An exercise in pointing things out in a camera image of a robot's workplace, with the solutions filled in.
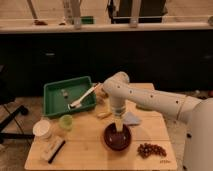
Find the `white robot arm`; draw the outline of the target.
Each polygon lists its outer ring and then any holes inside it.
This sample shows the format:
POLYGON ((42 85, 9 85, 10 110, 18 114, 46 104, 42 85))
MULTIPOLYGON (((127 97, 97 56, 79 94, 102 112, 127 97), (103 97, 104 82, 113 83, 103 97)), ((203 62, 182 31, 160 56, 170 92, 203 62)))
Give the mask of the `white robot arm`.
POLYGON ((213 171, 213 98, 205 100, 165 91, 138 89, 129 84, 129 76, 118 72, 106 79, 103 89, 109 96, 112 113, 121 118, 126 101, 167 114, 187 125, 184 171, 213 171))

